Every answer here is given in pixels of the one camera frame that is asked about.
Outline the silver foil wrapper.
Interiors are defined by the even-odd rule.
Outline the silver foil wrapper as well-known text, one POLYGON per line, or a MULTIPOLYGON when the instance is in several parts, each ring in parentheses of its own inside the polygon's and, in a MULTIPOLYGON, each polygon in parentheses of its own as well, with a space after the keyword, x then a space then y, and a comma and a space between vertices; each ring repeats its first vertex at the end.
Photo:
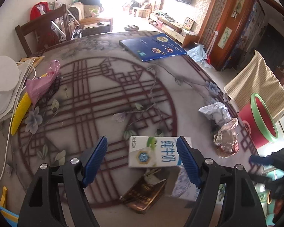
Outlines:
POLYGON ((239 151, 238 133, 236 127, 239 122, 237 118, 232 118, 229 122, 223 124, 213 137, 213 143, 216 146, 216 152, 221 158, 228 158, 239 151))

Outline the brown gold cigarette box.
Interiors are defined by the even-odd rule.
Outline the brown gold cigarette box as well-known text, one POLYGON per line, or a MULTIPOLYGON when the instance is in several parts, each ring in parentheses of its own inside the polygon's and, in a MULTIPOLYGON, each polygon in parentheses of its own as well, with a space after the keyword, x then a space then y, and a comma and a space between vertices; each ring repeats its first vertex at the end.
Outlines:
POLYGON ((137 182, 120 197, 127 208, 138 214, 145 214, 164 194, 170 171, 156 168, 147 169, 137 182))

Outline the wooden sofa with cushions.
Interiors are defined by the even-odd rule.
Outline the wooden sofa with cushions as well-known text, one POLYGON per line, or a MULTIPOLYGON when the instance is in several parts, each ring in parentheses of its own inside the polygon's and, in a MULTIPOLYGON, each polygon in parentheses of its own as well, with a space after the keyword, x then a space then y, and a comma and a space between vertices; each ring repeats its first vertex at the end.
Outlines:
POLYGON ((86 37, 113 30, 113 18, 104 14, 100 0, 76 0, 68 7, 71 18, 79 22, 74 36, 86 37))

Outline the stack of white papers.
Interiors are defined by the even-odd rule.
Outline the stack of white papers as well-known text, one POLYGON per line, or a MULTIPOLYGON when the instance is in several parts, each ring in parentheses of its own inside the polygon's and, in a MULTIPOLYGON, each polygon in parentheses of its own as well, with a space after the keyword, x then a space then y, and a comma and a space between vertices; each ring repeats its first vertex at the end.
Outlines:
POLYGON ((19 62, 19 63, 16 62, 20 71, 19 82, 13 91, 12 98, 11 101, 9 102, 7 109, 2 114, 0 114, 0 120, 4 118, 7 114, 9 114, 9 112, 11 112, 11 110, 13 109, 16 96, 18 93, 20 93, 21 89, 23 88, 26 76, 30 73, 30 71, 34 70, 33 63, 34 60, 31 58, 25 60, 24 62, 19 62))

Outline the white desk lamp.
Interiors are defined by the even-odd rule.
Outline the white desk lamp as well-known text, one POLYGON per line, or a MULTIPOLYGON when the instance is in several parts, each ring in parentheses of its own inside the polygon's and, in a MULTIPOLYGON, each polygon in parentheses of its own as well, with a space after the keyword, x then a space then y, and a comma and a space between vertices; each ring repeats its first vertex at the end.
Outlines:
POLYGON ((7 109, 19 77, 16 62, 8 56, 0 56, 0 114, 7 109))

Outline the pink plastic snack bag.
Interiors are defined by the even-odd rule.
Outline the pink plastic snack bag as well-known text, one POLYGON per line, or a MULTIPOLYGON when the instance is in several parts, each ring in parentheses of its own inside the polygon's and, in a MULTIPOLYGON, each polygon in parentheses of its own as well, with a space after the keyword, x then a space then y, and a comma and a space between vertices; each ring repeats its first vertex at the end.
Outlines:
POLYGON ((45 76, 28 80, 26 85, 27 94, 32 102, 33 108, 38 100, 48 91, 60 73, 60 63, 57 60, 51 61, 45 76))

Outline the white green milk carton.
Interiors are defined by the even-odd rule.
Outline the white green milk carton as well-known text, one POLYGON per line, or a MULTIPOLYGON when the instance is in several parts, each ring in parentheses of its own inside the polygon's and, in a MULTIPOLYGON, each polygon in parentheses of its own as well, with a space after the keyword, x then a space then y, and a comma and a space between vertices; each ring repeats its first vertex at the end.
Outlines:
POLYGON ((131 136, 128 166, 130 168, 163 168, 181 166, 176 148, 177 137, 131 136))

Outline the blue hardcover book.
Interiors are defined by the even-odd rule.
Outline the blue hardcover book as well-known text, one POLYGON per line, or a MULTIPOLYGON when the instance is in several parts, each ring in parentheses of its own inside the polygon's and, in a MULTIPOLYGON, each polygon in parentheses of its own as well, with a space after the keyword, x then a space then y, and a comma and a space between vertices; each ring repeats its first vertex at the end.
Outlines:
POLYGON ((187 54, 185 49, 164 33, 150 37, 120 40, 119 44, 141 61, 153 61, 187 54))

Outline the yellow silicone banana case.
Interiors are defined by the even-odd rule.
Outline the yellow silicone banana case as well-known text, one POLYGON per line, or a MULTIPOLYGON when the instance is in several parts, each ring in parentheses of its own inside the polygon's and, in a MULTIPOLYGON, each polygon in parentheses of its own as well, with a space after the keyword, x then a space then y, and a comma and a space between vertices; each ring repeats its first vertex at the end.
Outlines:
MULTIPOLYGON (((28 95, 28 93, 25 92, 13 115, 11 129, 10 129, 10 133, 12 136, 16 134, 19 126, 21 125, 22 120, 24 119, 31 105, 32 105, 31 98, 28 95)), ((39 108, 37 108, 36 110, 32 110, 32 112, 29 112, 29 117, 25 120, 26 123, 25 132, 36 134, 38 126, 42 122, 42 118, 38 114, 38 112, 39 108)))

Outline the beige checked chair cover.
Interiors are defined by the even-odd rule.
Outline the beige checked chair cover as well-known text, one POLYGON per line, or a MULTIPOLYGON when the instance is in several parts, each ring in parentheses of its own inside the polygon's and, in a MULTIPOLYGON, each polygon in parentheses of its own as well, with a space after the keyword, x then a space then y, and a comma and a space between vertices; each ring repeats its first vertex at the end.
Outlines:
POLYGON ((284 88, 258 51, 254 52, 248 65, 224 90, 239 110, 248 104, 251 95, 256 93, 264 101, 273 121, 278 121, 284 114, 284 88))

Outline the low wooden tv cabinet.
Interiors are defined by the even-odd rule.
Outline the low wooden tv cabinet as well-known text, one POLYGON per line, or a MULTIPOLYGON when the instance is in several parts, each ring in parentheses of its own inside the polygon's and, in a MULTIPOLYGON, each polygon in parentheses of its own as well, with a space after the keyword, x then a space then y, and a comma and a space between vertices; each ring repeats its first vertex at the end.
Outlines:
POLYGON ((155 13, 150 13, 149 24, 168 35, 174 41, 180 43, 183 48, 189 48, 199 41, 198 34, 192 31, 187 31, 178 23, 169 22, 162 16, 155 13))

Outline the small rolling stool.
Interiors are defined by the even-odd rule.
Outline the small rolling stool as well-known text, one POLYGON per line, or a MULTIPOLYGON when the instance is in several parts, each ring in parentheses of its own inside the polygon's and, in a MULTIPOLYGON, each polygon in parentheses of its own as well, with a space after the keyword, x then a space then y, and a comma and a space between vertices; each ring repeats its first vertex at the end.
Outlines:
POLYGON ((139 27, 136 25, 129 25, 124 27, 125 31, 138 31, 139 27))

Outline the red green trash bin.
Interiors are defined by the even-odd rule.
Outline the red green trash bin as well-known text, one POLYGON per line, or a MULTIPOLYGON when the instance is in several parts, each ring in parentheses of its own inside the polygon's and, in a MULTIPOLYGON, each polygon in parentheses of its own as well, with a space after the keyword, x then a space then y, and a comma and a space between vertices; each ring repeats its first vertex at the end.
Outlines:
POLYGON ((263 99, 256 93, 239 112, 256 149, 278 139, 277 127, 263 99))

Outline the white paper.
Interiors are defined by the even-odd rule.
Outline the white paper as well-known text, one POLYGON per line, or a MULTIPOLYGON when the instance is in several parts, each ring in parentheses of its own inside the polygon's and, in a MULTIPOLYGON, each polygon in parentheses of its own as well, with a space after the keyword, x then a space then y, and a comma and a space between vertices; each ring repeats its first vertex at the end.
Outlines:
POLYGON ((205 115, 208 120, 213 120, 220 127, 231 120, 228 108, 219 101, 201 107, 198 111, 205 115))

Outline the light blue plastic bag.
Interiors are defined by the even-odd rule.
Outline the light blue plastic bag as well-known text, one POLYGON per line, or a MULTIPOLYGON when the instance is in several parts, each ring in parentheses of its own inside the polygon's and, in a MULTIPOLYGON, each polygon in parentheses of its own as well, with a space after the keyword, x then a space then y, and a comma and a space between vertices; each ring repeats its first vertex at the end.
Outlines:
POLYGON ((195 61, 200 62, 207 59, 207 54, 204 51, 202 44, 198 44, 194 48, 187 51, 187 54, 195 61))

